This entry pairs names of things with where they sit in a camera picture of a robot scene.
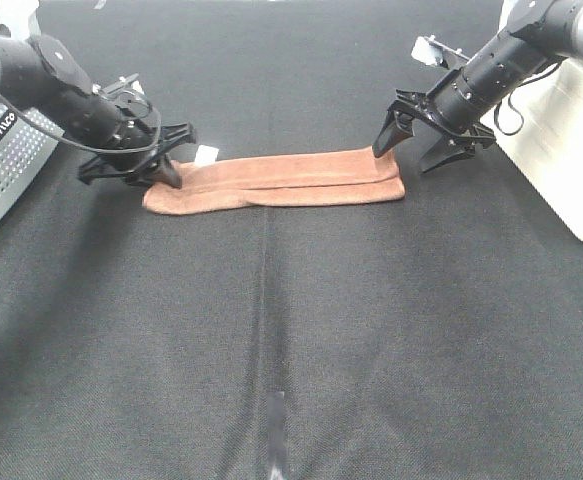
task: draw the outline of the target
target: black table surface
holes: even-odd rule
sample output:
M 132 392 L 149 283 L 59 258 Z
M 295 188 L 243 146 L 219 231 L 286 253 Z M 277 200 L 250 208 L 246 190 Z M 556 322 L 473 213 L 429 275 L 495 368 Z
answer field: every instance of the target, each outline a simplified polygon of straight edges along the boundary
M 221 158 L 369 145 L 500 2 L 44 2 L 94 81 L 139 72 Z M 583 244 L 496 148 L 400 202 L 151 214 L 60 147 L 0 223 L 0 479 L 583 479 Z

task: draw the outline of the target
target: black cable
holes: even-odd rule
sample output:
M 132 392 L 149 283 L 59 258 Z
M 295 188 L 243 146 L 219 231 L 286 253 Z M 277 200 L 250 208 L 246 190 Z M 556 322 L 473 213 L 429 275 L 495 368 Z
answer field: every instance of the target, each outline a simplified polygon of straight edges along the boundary
M 560 62 L 556 63 L 553 66 L 553 68 L 551 68 L 549 71 L 542 73 L 541 75 L 538 75 L 537 77 L 533 77 L 532 79 L 527 80 L 526 82 L 523 82 L 522 84 L 520 84 L 518 86 L 518 88 L 525 87 L 525 86 L 530 85 L 530 84 L 535 83 L 535 82 L 539 82 L 540 80 L 544 80 L 548 76 L 553 75 L 558 70 L 558 68 L 560 68 L 560 65 L 561 65 Z M 500 109 L 502 108 L 502 100 L 495 106 L 495 110 L 493 111 L 493 123 L 495 124 L 496 128 L 498 130 L 500 130 L 500 132 L 503 135 L 506 135 L 507 137 L 512 137 L 513 135 L 520 133 L 520 131 L 522 130 L 522 127 L 524 127 L 524 115 L 522 115 L 520 110 L 518 110 L 517 108 L 515 108 L 513 106 L 513 94 L 515 93 L 516 90 L 511 92 L 507 98 L 507 105 L 509 106 L 509 108 L 511 110 L 513 110 L 520 117 L 520 126 L 516 130 L 514 130 L 513 132 L 505 132 L 504 130 L 502 130 L 502 127 L 500 126 Z
M 151 150 L 155 149 L 160 144 L 160 130 L 162 127 L 162 116 L 157 108 L 153 106 L 153 104 L 144 97 L 144 101 L 146 102 L 146 106 L 149 108 L 150 112 L 155 114 L 156 118 L 156 127 L 155 127 L 155 134 L 153 136 L 153 140 L 151 143 L 145 147 L 138 147 L 138 148 L 127 148 L 127 149 L 120 149 L 120 150 L 110 150 L 106 148 L 93 148 L 87 145 L 83 145 L 78 142 L 74 142 L 73 140 L 66 139 L 60 135 L 56 135 L 50 130 L 47 130 L 41 125 L 38 125 L 33 120 L 30 120 L 24 112 L 20 109 L 15 107 L 4 95 L 0 93 L 0 103 L 4 104 L 8 109 L 13 111 L 13 113 L 20 118 L 24 123 L 29 125 L 31 128 L 37 130 L 38 132 L 46 135 L 47 137 L 52 138 L 53 140 L 64 143 L 65 145 L 69 145 L 74 148 L 78 148 L 80 150 L 84 150 L 85 152 L 97 153 L 98 155 L 127 155 L 130 153 L 140 153 L 140 152 L 150 152 Z

